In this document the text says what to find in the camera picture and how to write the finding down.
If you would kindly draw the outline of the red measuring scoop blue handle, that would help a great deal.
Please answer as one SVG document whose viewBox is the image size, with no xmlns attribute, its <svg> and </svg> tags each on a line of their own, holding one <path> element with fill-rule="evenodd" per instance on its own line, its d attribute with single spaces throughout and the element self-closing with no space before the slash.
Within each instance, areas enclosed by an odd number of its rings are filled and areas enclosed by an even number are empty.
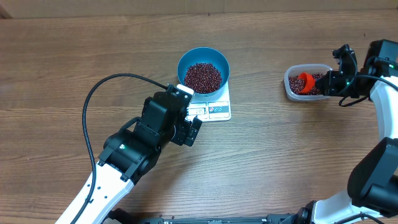
<svg viewBox="0 0 398 224">
<path fill-rule="evenodd" d="M 315 86 L 315 79 L 313 78 L 313 76 L 307 72 L 303 72 L 298 76 L 298 79 L 304 81 L 304 87 L 299 93 L 310 93 L 312 88 Z"/>
</svg>

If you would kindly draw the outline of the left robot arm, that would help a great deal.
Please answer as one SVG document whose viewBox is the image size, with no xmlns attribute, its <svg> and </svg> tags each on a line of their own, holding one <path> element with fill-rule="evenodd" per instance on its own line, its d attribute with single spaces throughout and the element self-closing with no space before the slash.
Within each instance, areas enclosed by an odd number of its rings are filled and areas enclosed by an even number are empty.
<svg viewBox="0 0 398 224">
<path fill-rule="evenodd" d="M 111 135 L 79 194 L 58 223 L 102 223 L 110 210 L 157 163 L 169 142 L 192 146 L 202 121 L 186 119 L 194 91 L 169 85 L 144 102 L 135 117 Z"/>
</svg>

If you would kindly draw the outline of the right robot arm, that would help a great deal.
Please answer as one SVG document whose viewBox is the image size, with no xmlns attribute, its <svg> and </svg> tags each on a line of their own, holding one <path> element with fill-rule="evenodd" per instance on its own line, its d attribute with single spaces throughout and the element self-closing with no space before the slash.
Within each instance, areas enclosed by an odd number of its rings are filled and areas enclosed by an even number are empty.
<svg viewBox="0 0 398 224">
<path fill-rule="evenodd" d="M 369 100 L 376 110 L 379 142 L 352 170 L 346 190 L 301 208 L 294 223 L 356 223 L 397 216 L 397 42 L 370 43 L 362 68 L 347 44 L 332 51 L 339 69 L 315 82 L 322 95 Z"/>
</svg>

